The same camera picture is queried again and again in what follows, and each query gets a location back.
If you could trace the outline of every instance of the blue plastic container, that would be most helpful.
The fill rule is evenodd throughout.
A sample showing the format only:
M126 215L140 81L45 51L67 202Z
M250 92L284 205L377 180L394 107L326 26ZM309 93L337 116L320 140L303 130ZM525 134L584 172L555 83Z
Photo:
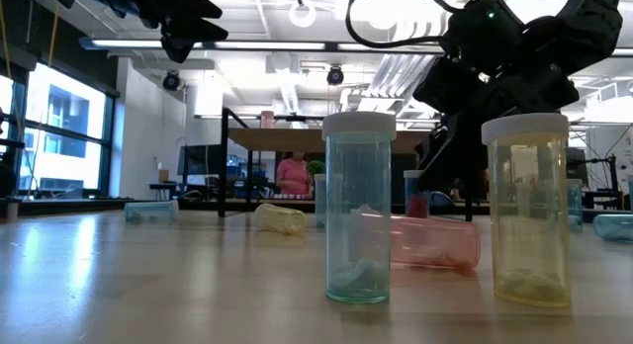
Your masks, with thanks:
M593 231L606 241L633 241L633 215L598 215Z
M389 298L391 144L396 118L348 112L323 121L327 165L325 293L336 301ZM376 217L364 224L362 214Z
M315 226L325 227L327 216L325 214L325 200L327 196L325 174L315 175Z
M583 231L583 180L567 180L567 222L571 231Z
M178 220L178 201L126 203L126 221L159 222Z
M410 217L427 218L430 210L430 192L419 190L421 170L405 171L405 210Z

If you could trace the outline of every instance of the pink plastic container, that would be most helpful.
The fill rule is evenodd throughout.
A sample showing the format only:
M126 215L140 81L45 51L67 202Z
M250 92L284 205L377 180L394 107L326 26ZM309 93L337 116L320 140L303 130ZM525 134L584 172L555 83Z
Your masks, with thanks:
M470 222L392 215L392 264L474 269L480 253Z

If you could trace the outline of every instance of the white lid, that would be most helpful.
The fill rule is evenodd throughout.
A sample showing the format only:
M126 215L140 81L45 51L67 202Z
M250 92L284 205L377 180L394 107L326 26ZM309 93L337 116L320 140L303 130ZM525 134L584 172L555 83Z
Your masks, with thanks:
M388 132L396 139L396 116L378 112L343 112L325 117L323 140L340 132Z
M562 133L567 135L569 122L567 117L554 113L531 113L502 117L485 122L482 125L482 142L521 133Z
M418 178L422 176L424 171L422 170L405 170L405 178Z

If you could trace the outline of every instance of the glass window pane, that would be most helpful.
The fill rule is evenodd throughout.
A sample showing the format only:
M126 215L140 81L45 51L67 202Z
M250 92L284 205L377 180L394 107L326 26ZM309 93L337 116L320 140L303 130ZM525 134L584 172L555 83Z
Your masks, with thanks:
M31 180L27 160L31 161L35 180L41 190L99 188L101 145L30 128L25 130L25 144L20 167L20 189L28 189Z
M13 101L13 81L5 76L0 76L0 110L5 114L11 114Z
M42 64L29 75L27 119L103 137L106 95Z

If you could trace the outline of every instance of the person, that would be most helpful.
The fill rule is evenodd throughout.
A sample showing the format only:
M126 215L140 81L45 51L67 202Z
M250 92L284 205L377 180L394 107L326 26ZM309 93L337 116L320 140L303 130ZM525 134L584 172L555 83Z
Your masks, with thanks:
M282 195L307 195L310 193L310 174L303 152L288 152L277 167L277 186Z

